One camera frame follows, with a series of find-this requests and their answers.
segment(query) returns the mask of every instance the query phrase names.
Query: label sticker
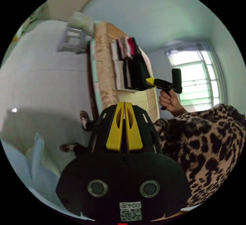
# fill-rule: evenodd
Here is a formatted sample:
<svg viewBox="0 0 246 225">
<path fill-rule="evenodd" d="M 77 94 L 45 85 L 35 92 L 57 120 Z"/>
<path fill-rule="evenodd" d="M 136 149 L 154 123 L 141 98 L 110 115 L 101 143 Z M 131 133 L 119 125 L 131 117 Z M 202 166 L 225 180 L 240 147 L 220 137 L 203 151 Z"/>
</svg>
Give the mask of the label sticker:
<svg viewBox="0 0 246 225">
<path fill-rule="evenodd" d="M 141 202 L 120 203 L 120 219 L 122 222 L 142 220 Z"/>
</svg>

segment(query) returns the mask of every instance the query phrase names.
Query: foot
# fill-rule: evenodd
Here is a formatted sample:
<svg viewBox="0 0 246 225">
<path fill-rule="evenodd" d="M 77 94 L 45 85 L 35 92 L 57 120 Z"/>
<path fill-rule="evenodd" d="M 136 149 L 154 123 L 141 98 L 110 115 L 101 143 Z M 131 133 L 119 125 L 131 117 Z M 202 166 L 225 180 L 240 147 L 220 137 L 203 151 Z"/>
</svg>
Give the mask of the foot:
<svg viewBox="0 0 246 225">
<path fill-rule="evenodd" d="M 63 144 L 60 146 L 60 150 L 65 153 L 72 152 L 73 148 L 78 145 L 80 144 L 79 143 Z"/>
<path fill-rule="evenodd" d="M 82 122 L 82 128 L 86 130 L 86 123 L 89 121 L 89 115 L 86 111 L 80 111 L 79 115 Z"/>
</svg>

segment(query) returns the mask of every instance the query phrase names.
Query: mattress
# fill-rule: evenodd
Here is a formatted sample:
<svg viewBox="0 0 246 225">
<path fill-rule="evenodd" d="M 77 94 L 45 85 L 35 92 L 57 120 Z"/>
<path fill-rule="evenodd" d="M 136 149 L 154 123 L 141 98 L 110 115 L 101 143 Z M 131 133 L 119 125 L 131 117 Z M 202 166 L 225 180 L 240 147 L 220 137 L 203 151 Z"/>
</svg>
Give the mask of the mattress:
<svg viewBox="0 0 246 225">
<path fill-rule="evenodd" d="M 91 41 L 91 66 L 98 112 L 100 114 L 110 105 L 126 101 L 142 107 L 147 111 L 152 122 L 155 122 L 160 118 L 155 88 L 135 93 L 116 89 L 116 75 L 110 44 L 112 40 L 122 36 L 127 36 L 127 34 L 110 23 L 99 22 L 95 27 L 95 37 Z M 141 52 L 149 73 L 153 77 L 150 61 L 142 50 Z"/>
</svg>

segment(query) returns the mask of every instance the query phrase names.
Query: yellow robot part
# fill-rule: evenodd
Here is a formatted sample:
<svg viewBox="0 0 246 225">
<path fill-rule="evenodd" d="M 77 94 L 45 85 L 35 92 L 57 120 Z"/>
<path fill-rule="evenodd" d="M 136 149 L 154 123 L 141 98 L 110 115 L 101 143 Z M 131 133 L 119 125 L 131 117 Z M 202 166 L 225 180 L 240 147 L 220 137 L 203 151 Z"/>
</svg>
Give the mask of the yellow robot part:
<svg viewBox="0 0 246 225">
<path fill-rule="evenodd" d="M 131 103 L 119 102 L 109 131 L 106 148 L 112 151 L 121 151 L 123 119 L 125 115 L 127 152 L 143 148 L 137 120 Z"/>
<path fill-rule="evenodd" d="M 137 120 L 131 103 L 125 102 L 127 152 L 143 148 Z"/>
<path fill-rule="evenodd" d="M 112 151 L 119 151 L 121 149 L 122 129 L 124 117 L 124 102 L 117 104 L 115 115 L 111 124 L 106 148 Z"/>
</svg>

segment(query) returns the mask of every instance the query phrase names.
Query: floor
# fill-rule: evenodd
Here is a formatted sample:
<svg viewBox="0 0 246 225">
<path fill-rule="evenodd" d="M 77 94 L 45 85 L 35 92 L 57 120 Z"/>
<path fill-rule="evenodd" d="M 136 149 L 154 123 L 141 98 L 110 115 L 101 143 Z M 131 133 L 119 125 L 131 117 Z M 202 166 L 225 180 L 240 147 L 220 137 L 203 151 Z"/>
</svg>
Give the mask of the floor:
<svg viewBox="0 0 246 225">
<path fill-rule="evenodd" d="M 65 24 L 39 24 L 8 51 L 0 69 L 0 137 L 25 153 L 38 132 L 60 171 L 75 157 L 61 152 L 61 144 L 88 144 L 79 111 L 92 118 L 86 54 L 56 52 Z"/>
</svg>

